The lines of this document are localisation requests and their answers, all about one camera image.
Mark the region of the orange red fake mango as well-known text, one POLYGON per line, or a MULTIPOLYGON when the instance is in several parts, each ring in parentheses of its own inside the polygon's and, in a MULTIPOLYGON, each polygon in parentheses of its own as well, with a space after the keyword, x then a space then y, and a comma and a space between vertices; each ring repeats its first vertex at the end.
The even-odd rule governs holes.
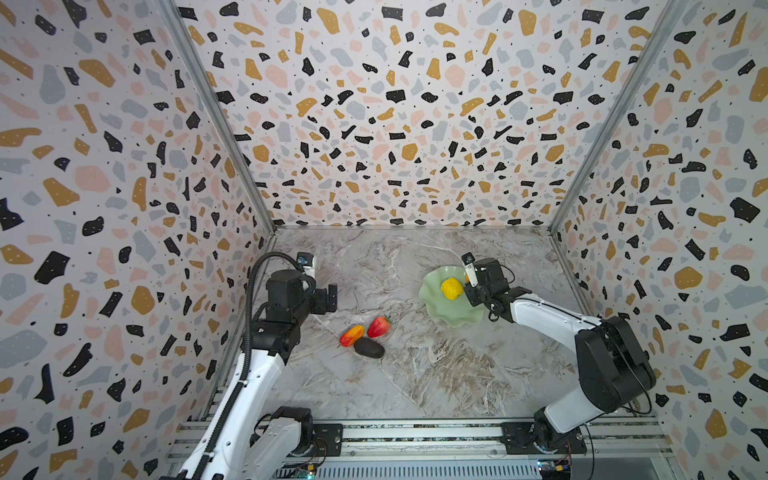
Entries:
POLYGON ((362 325, 356 325, 346 332, 344 332, 340 339, 339 344, 342 347, 348 348, 354 345, 354 343, 365 335, 365 328, 362 325))

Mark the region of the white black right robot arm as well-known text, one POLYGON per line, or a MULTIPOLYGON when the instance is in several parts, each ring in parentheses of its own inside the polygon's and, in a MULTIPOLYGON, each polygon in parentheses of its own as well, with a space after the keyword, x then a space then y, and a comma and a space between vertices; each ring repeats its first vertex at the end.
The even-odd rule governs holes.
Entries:
POLYGON ((556 306, 531 290, 511 285, 492 258, 462 256, 471 305, 499 319, 538 331, 576 355, 578 384, 533 417, 532 440, 546 447, 603 414, 649 394, 656 375, 627 320, 600 319, 556 306))

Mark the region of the yellow fake lemon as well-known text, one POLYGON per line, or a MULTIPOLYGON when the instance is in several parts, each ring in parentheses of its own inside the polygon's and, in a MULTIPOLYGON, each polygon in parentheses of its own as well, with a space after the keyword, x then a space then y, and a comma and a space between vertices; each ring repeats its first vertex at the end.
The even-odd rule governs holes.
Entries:
POLYGON ((441 283, 440 291, 447 300, 454 301, 464 294, 464 287, 458 279, 449 277, 441 283))

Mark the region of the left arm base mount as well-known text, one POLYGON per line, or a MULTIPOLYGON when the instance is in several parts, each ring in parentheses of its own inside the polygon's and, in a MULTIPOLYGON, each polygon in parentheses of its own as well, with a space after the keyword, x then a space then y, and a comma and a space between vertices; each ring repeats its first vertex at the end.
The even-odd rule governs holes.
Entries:
POLYGON ((303 407, 282 406, 270 417, 269 428, 276 434, 289 457, 338 457, 341 454, 344 425, 316 421, 303 407))

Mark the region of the dark fake avocado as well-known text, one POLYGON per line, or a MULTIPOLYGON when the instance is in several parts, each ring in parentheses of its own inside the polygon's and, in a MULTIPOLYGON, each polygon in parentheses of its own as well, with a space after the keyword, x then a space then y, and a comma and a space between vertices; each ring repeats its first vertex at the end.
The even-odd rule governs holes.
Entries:
POLYGON ((377 341, 370 338, 360 338, 353 344, 354 351, 367 358, 381 359, 385 355, 385 348, 377 341))

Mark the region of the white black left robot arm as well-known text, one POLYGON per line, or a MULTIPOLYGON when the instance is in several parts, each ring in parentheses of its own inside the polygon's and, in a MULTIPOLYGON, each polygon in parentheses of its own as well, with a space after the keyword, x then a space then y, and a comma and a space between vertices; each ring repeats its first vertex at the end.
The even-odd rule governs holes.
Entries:
POLYGON ((311 314, 334 312, 337 287, 319 288, 315 268, 275 271, 267 281, 265 317, 243 339, 232 382, 202 438, 173 479, 271 479, 291 457, 315 448, 311 410, 264 406, 311 314))

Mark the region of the red fake strawberry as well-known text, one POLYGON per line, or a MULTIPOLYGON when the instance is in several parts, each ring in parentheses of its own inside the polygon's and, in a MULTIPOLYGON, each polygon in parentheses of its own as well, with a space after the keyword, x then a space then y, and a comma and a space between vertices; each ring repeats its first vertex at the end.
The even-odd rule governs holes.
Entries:
POLYGON ((379 338, 386 335, 391 329, 391 322, 386 316, 376 317, 367 329, 369 338, 379 338))

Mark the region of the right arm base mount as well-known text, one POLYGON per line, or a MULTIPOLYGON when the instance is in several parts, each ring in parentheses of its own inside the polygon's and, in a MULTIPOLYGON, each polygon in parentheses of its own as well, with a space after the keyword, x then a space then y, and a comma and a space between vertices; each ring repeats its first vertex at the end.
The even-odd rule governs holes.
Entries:
POLYGON ((503 422, 500 441, 508 455, 586 454, 587 446, 579 428, 558 433, 546 420, 503 422))

